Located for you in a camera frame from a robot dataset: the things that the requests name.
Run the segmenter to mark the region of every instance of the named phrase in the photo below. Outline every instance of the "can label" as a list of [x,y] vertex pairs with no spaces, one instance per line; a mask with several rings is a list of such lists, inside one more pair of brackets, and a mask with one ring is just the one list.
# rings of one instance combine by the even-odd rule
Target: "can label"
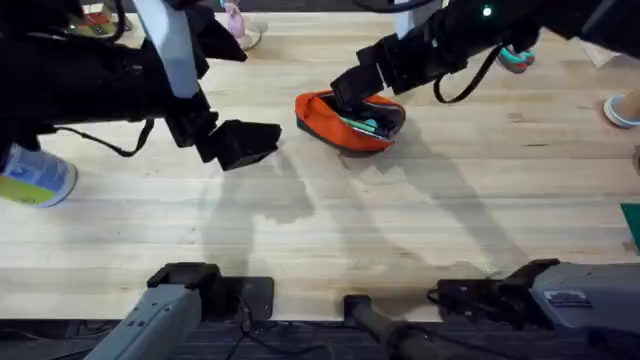
[[14,146],[0,176],[0,196],[37,205],[53,199],[67,178],[68,166],[54,155]]

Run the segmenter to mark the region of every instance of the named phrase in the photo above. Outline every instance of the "orange bag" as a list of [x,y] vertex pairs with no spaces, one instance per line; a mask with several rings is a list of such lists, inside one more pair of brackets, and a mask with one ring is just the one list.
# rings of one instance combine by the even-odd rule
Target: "orange bag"
[[[352,109],[341,108],[332,91],[299,95],[296,115],[298,127],[303,131],[338,149],[355,152],[378,152],[388,148],[406,118],[400,104],[377,95]],[[358,129],[349,125],[354,122]]]

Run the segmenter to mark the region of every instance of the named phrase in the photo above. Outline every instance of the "gray metal arm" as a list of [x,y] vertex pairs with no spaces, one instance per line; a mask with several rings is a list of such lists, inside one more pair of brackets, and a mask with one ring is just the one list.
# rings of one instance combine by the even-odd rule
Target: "gray metal arm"
[[85,360],[168,359],[201,320],[199,290],[180,284],[150,288]]

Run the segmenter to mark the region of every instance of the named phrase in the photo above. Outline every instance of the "wood grain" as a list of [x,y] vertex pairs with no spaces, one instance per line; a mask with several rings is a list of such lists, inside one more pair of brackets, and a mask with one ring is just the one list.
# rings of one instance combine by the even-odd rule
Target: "wood grain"
[[[280,150],[222,173],[176,148],[162,122],[132,159],[45,137],[80,178],[51,209],[0,203],[0,317],[121,318],[166,262],[207,261],[273,276],[278,319],[336,318],[344,294],[366,292],[394,316],[434,320],[421,305],[440,278],[500,276],[545,257],[636,261],[619,203],[640,201],[639,135],[599,113],[637,83],[634,69],[597,71],[579,44],[544,33],[536,65],[520,76],[495,66],[462,104],[438,104],[430,86],[398,97],[409,121],[397,143],[355,159],[298,130],[294,98],[327,89],[392,18],[252,19],[269,29],[249,61],[212,61],[202,87],[225,119],[281,124]],[[80,128],[133,146],[140,125]]]

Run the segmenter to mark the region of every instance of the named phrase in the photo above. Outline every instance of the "black mount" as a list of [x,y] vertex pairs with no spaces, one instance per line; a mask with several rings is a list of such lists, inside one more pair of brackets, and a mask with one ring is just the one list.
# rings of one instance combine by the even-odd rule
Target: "black mount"
[[506,322],[518,330],[526,325],[553,329],[529,289],[538,275],[559,263],[557,259],[534,260],[503,280],[440,280],[429,299],[438,305],[445,321],[451,315],[462,315],[470,321]]
[[215,264],[170,263],[147,281],[148,288],[161,284],[199,290],[203,320],[240,318],[243,306],[253,320],[269,320],[272,315],[274,281],[270,277],[223,277]]

